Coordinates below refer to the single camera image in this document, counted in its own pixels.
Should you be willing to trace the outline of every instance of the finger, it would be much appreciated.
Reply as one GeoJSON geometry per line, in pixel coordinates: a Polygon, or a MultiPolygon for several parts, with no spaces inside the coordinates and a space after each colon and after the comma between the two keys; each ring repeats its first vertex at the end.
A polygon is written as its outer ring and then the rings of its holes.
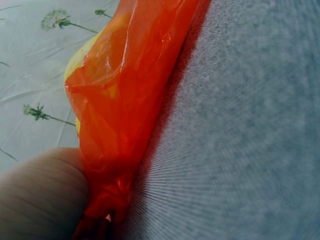
{"type": "Polygon", "coordinates": [[[81,153],[56,148],[0,175],[0,236],[70,239],[88,200],[81,153]]]}

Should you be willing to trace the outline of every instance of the bed sheet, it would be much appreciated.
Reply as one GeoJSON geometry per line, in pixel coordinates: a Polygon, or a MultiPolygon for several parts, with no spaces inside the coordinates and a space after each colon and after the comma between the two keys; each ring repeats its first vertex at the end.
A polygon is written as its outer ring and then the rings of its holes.
{"type": "Polygon", "coordinates": [[[78,146],[64,71],[118,3],[0,0],[0,171],[53,147],[78,146]]]}

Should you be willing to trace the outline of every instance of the crumpled plastic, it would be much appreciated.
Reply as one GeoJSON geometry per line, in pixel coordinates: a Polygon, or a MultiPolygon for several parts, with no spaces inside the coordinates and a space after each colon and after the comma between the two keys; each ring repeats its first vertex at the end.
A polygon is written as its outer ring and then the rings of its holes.
{"type": "Polygon", "coordinates": [[[85,216],[121,222],[199,0],[120,0],[65,81],[89,187],[85,216]]]}

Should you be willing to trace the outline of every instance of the orange plastic bag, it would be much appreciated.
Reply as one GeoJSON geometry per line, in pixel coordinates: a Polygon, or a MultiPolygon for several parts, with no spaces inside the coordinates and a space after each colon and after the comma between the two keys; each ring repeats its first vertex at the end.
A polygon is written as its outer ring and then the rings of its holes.
{"type": "Polygon", "coordinates": [[[80,121],[89,185],[85,215],[121,222],[199,0],[120,0],[111,22],[66,80],[80,121]]]}

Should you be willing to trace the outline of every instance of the skin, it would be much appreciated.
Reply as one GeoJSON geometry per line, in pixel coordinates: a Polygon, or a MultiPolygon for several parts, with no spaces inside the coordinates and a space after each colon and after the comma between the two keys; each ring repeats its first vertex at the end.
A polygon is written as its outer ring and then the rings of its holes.
{"type": "Polygon", "coordinates": [[[69,240],[88,186],[78,148],[55,148],[0,174],[0,240],[69,240]]]}

